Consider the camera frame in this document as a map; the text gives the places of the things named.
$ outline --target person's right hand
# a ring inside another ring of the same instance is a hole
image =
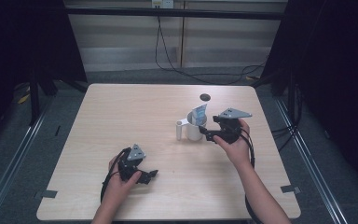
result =
[[[241,127],[246,131],[242,131],[242,135],[249,139],[248,133],[250,133],[249,125],[243,120],[238,119],[241,124]],[[241,137],[238,138],[237,141],[232,144],[227,143],[221,137],[215,135],[213,140],[219,145],[225,152],[227,153],[228,158],[234,164],[234,166],[238,169],[242,165],[250,164],[249,159],[249,146]]]
[[[113,162],[116,157],[114,157],[109,162],[109,170],[113,165]],[[109,184],[106,187],[106,191],[103,196],[103,201],[98,207],[97,212],[95,213],[92,224],[104,224],[112,223],[112,220],[115,216],[116,211],[121,206],[121,204],[126,200],[130,194],[131,188],[138,182],[138,179],[141,177],[142,172],[137,171],[132,177],[126,182],[122,181],[120,177],[120,172],[118,171],[117,163],[113,167],[113,175]]]

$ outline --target black curtain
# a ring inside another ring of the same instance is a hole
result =
[[[0,0],[0,118],[14,87],[30,75],[46,93],[53,79],[87,81],[68,16],[33,7],[64,7],[62,0]]]
[[[287,71],[272,82],[280,94],[293,74],[310,110],[358,172],[358,1],[311,1],[308,9],[302,2],[289,1],[286,11],[309,16],[281,24],[263,75]]]

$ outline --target small black object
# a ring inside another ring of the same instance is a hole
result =
[[[129,161],[128,156],[130,155],[130,152],[131,152],[130,147],[125,148],[123,156],[118,161],[118,170],[120,172],[120,176],[123,181],[129,180],[132,177],[132,175],[135,174],[135,172],[141,171],[138,169],[137,166],[143,161],[143,159]],[[147,173],[145,171],[141,171],[141,172],[142,172],[141,177],[136,183],[148,184],[152,179],[152,177],[156,176],[158,170],[152,171],[150,173]]]
[[[38,191],[35,195],[34,198],[38,199],[38,200],[42,200],[42,198],[55,198],[55,196],[57,195],[56,190],[42,190],[42,191]]]
[[[58,133],[60,132],[60,128],[61,128],[61,125],[58,126],[57,131],[56,131],[56,133],[55,133],[55,136],[57,136]]]
[[[115,160],[113,161],[112,166],[109,169],[109,173],[107,174],[104,182],[103,182],[103,187],[101,189],[101,202],[103,201],[103,196],[104,193],[106,191],[107,185],[109,184],[109,180],[112,177],[113,169],[116,165],[116,163],[118,163],[118,172],[120,173],[120,177],[123,181],[127,181],[128,179],[130,179],[132,177],[133,174],[135,174],[135,172],[137,171],[141,171],[141,177],[139,178],[139,180],[136,182],[137,184],[148,184],[151,180],[152,177],[155,177],[158,170],[152,171],[150,173],[147,173],[145,171],[139,170],[137,168],[137,166],[142,162],[143,159],[137,159],[137,160],[128,160],[128,157],[130,155],[131,152],[131,148],[127,147],[124,148],[123,150],[121,150],[120,153],[118,153],[118,155],[116,156]]]
[[[213,121],[220,125],[219,131],[208,131],[206,128],[199,126],[200,133],[205,134],[207,141],[214,142],[213,137],[215,135],[221,137],[229,144],[238,140],[241,134],[241,124],[238,119],[225,119],[213,116]]]
[[[287,192],[293,192],[294,194],[301,193],[301,189],[299,187],[293,187],[291,185],[282,186],[281,190],[282,190],[282,193],[287,193]]]
[[[207,102],[207,101],[210,101],[211,100],[211,96],[207,93],[203,93],[201,96],[200,96],[200,99],[201,101],[204,101],[204,102]]]

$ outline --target wire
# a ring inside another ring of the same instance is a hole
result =
[[[111,175],[117,175],[118,173],[120,173],[120,171],[122,171],[122,170],[116,171],[116,172],[112,173]]]
[[[114,160],[113,163],[112,163],[112,166],[111,166],[110,169],[109,169],[109,173],[107,173],[107,175],[106,175],[106,178],[105,178],[105,180],[104,180],[104,182],[103,182],[103,187],[102,187],[102,189],[101,189],[101,202],[103,201],[103,196],[104,196],[104,193],[105,193],[105,191],[106,191],[107,185],[109,184],[110,178],[112,178],[113,175],[115,175],[116,173],[118,173],[118,171],[112,173],[112,172],[113,172],[113,169],[115,168],[116,163],[118,162],[118,160],[120,159],[121,155],[123,155],[123,153],[124,153],[125,151],[126,151],[126,148],[123,149],[123,150],[121,150],[120,153],[118,153],[118,155],[116,156],[115,160]]]
[[[159,63],[158,63],[158,59],[157,59],[157,55],[158,55],[158,43],[159,43],[159,36],[161,35],[161,40],[162,40],[162,43],[164,45],[164,50],[165,50],[165,55],[168,59],[168,63],[170,64],[170,67],[171,68],[164,68],[162,67]],[[157,34],[157,43],[156,43],[156,48],[155,48],[155,62],[156,62],[156,65],[164,70],[164,71],[168,71],[168,72],[176,72],[182,76],[185,76],[185,77],[191,77],[191,78],[194,78],[196,79],[197,81],[200,81],[200,82],[204,82],[204,83],[207,83],[207,84],[212,84],[212,85],[231,85],[231,84],[235,84],[239,81],[241,81],[243,79],[243,76],[245,75],[248,75],[248,74],[251,74],[253,72],[255,72],[257,69],[261,68],[261,67],[264,67],[264,64],[266,62],[263,62],[259,65],[249,65],[249,66],[246,66],[242,69],[242,71],[238,74],[227,74],[227,73],[219,73],[219,74],[210,74],[210,73],[201,73],[201,74],[189,74],[189,73],[186,73],[184,71],[179,71],[177,70],[173,65],[172,65],[172,62],[171,62],[171,59],[170,59],[170,56],[168,54],[168,51],[167,51],[167,46],[165,44],[165,39],[164,39],[164,34],[162,33],[162,29],[161,29],[161,20],[160,20],[160,17],[158,17],[158,34]],[[250,67],[255,67],[255,69],[249,71],[249,72],[244,72],[246,69],[250,68]],[[204,79],[201,79],[201,78],[198,78],[198,76],[231,76],[231,77],[237,77],[235,80],[233,81],[229,81],[229,82],[226,82],[226,83],[217,83],[217,82],[211,82],[211,81],[207,81],[207,80],[204,80]]]
[[[252,167],[255,168],[255,151],[254,151],[254,146],[253,146],[251,135],[248,132],[246,132],[243,128],[241,128],[241,130],[243,132],[245,132],[249,137],[249,140],[248,140],[245,136],[243,136],[242,133],[240,134],[240,137],[243,140],[245,140],[246,144],[248,144],[248,146],[249,146],[249,150],[250,150],[250,153],[251,153],[251,164],[252,164]],[[252,220],[257,224],[263,223],[258,218],[258,216],[255,214],[255,211],[253,210],[252,206],[249,204],[248,197],[246,196],[246,194],[245,194],[245,205],[246,205],[246,209],[248,210],[248,213],[251,216]]]
[[[251,135],[246,132],[242,127],[240,127],[239,129],[242,131],[242,132],[245,132],[249,139],[246,138],[241,132],[239,132],[238,128],[235,128],[233,129],[232,127],[230,127],[229,125],[223,123],[223,122],[220,122],[219,125],[222,127],[222,128],[227,128],[229,129],[232,133],[235,133],[237,134],[239,137],[241,137],[245,142],[246,144],[248,145],[249,147],[249,151],[250,151],[250,154],[251,154],[251,164],[252,166],[255,168],[255,150],[254,150],[254,146],[253,146],[253,142],[252,142],[252,138],[251,138]]]
[[[286,135],[287,132],[290,133],[289,138],[278,149],[279,152],[281,152],[283,150],[283,148],[286,147],[286,145],[290,142],[290,140],[293,138],[293,136],[296,134],[296,131],[298,130],[298,125],[299,125],[299,122],[301,121],[301,117],[302,117],[303,102],[304,102],[304,96],[300,92],[298,86],[296,86],[296,103],[297,103],[297,118],[296,118],[296,120],[294,121],[294,123],[292,125],[290,125],[286,128],[273,131],[273,132],[286,131],[285,133],[274,135],[274,139],[278,139],[278,138]]]

